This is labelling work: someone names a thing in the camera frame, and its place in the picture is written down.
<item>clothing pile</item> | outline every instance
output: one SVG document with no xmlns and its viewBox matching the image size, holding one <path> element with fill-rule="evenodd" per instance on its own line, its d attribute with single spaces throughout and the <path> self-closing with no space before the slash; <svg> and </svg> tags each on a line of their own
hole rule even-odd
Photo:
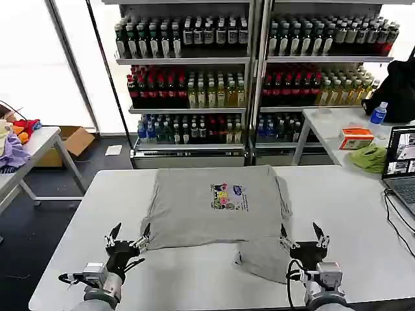
<svg viewBox="0 0 415 311">
<path fill-rule="evenodd" d="M 290 227 L 285 185 L 270 166 L 159 169 L 141 233 L 150 224 L 148 249 L 238 243 L 244 270 L 286 282 L 289 256 L 279 245 L 281 225 Z"/>
<path fill-rule="evenodd" d="M 25 132 L 28 128 L 26 127 L 23 129 L 24 130 L 19 131 L 19 134 L 26 134 L 18 137 L 14 131 L 14 124 L 9 123 L 4 119 L 0 119 L 0 174 L 14 173 L 30 159 L 30 154 L 23 149 L 22 141 L 26 143 L 33 131 L 29 130 L 29 135 Z"/>
</svg>

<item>graphic print on shirt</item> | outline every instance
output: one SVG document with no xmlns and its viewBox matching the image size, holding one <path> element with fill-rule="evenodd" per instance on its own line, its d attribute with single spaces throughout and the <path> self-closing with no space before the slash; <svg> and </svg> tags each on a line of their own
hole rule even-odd
<svg viewBox="0 0 415 311">
<path fill-rule="evenodd" d="M 223 183 L 221 185 L 211 184 L 210 187 L 213 193 L 212 209 L 248 212 L 243 186 Z"/>
</svg>

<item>green cloth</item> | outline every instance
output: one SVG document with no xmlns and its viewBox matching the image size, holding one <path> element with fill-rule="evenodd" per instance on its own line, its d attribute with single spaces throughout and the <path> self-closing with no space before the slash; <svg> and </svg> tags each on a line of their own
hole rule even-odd
<svg viewBox="0 0 415 311">
<path fill-rule="evenodd" d="M 381 174 L 386 160 L 386 148 L 370 144 L 350 153 L 351 161 L 369 173 Z"/>
</svg>

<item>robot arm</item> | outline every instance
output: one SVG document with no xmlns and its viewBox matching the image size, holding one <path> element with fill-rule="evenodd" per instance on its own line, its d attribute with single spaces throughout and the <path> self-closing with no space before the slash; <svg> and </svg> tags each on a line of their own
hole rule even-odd
<svg viewBox="0 0 415 311">
<path fill-rule="evenodd" d="M 139 259 L 128 263 L 131 258 L 138 257 L 147 249 L 150 238 L 150 224 L 142 237 L 136 241 L 116 240 L 121 223 L 106 236 L 105 250 L 109 256 L 106 264 L 90 262 L 82 273 L 66 273 L 59 280 L 67 284 L 86 284 L 84 302 L 79 304 L 76 311 L 109 311 L 121 301 L 121 287 L 125 281 L 125 273 L 142 263 Z"/>
</svg>

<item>water bottle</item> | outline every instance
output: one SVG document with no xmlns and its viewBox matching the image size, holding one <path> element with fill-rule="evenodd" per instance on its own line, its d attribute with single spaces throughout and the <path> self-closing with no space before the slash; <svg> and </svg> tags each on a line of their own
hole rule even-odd
<svg viewBox="0 0 415 311">
<path fill-rule="evenodd" d="M 380 131 L 380 125 L 386 117 L 387 102 L 382 102 L 379 107 L 376 107 L 370 116 L 369 130 L 378 139 L 386 139 Z"/>
<path fill-rule="evenodd" d="M 381 124 L 386 117 L 387 102 L 382 102 L 379 107 L 376 107 L 370 116 L 370 123 Z"/>
</svg>

